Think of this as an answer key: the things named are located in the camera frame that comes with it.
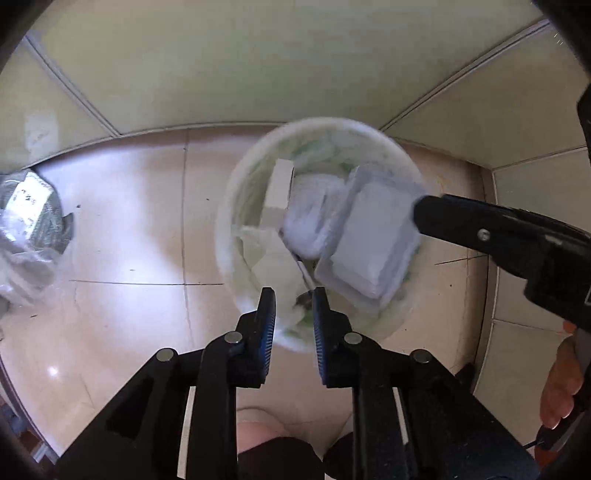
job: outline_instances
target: metal screw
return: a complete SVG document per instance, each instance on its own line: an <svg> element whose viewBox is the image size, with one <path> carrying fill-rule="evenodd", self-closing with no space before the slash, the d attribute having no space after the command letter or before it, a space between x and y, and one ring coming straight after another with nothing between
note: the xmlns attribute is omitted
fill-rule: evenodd
<svg viewBox="0 0 591 480"><path fill-rule="evenodd" d="M358 345L363 340L363 337L357 332L345 333L345 342L349 345Z"/></svg>
<svg viewBox="0 0 591 480"><path fill-rule="evenodd" d="M486 228L481 228L476 234L481 242L488 242L491 239L491 233Z"/></svg>
<svg viewBox="0 0 591 480"><path fill-rule="evenodd" d="M171 348L162 348L156 353L156 359L161 362L168 362L174 357L174 350Z"/></svg>
<svg viewBox="0 0 591 480"><path fill-rule="evenodd" d="M227 343L240 343L242 342L242 334L240 332L228 332L224 338Z"/></svg>
<svg viewBox="0 0 591 480"><path fill-rule="evenodd" d="M427 364L433 359L433 355L423 349L415 350L410 356L419 364Z"/></svg>

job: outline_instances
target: black shorts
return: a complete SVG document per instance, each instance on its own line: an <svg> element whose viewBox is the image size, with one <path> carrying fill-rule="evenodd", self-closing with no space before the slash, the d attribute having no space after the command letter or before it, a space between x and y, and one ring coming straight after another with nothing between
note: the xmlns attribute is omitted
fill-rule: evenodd
<svg viewBox="0 0 591 480"><path fill-rule="evenodd" d="M312 446L279 437L238 455L241 480L353 480L353 433L339 439L320 460Z"/></svg>

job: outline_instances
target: trash can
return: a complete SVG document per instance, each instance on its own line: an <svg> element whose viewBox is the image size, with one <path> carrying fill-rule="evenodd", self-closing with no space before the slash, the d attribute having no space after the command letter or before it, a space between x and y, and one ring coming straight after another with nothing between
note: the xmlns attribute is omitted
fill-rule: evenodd
<svg viewBox="0 0 591 480"><path fill-rule="evenodd" d="M262 137L236 165L216 218L216 261L224 283L241 313L256 310L262 285L247 266L238 232L242 226L257 226L267 183L278 158L294 162L294 175L329 173L346 179L357 166L371 164L397 177L424 184L408 154L382 132L343 118L309 118L279 127ZM353 329L375 340L389 337L412 310L426 262L420 246L396 295L379 314L356 310L345 298L328 291L333 310L349 316ZM314 349L311 312L295 326L275 331L275 341L293 351Z"/></svg>

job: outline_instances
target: finger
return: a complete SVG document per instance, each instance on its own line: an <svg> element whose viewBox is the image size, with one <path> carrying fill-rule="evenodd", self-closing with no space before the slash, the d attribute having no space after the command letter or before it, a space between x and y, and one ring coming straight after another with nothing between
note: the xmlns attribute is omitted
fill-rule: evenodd
<svg viewBox="0 0 591 480"><path fill-rule="evenodd" d="M560 422L570 415L574 408L571 395L554 385L546 384L540 403L540 419L549 429L554 429Z"/></svg>
<svg viewBox="0 0 591 480"><path fill-rule="evenodd" d="M577 326L574 323L564 321L563 322L563 329L566 333L573 334L575 332L575 330L577 329Z"/></svg>
<svg viewBox="0 0 591 480"><path fill-rule="evenodd" d="M558 347L556 362L548 375L548 382L570 395L575 395L583 386L584 376L574 352L573 342L565 340Z"/></svg>

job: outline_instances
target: tile floor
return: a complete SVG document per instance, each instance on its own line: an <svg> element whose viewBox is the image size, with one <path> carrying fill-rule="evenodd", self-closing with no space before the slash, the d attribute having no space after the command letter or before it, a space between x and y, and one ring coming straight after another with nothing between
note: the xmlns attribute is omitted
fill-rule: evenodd
<svg viewBox="0 0 591 480"><path fill-rule="evenodd" d="M162 347L204 347L238 319L221 284L213 224L226 181L268 129L215 128L116 140L38 166L77 237L63 281L35 308L2 320L0 355L24 407L62 453L129 377ZM406 146L434 193L483 198L480 168ZM452 371L474 357L486 257L428 239L424 301L383 345L426 348ZM277 415L318 450L351 412L350 392L326 390L315 356L274 347L267 383L238 407Z"/></svg>

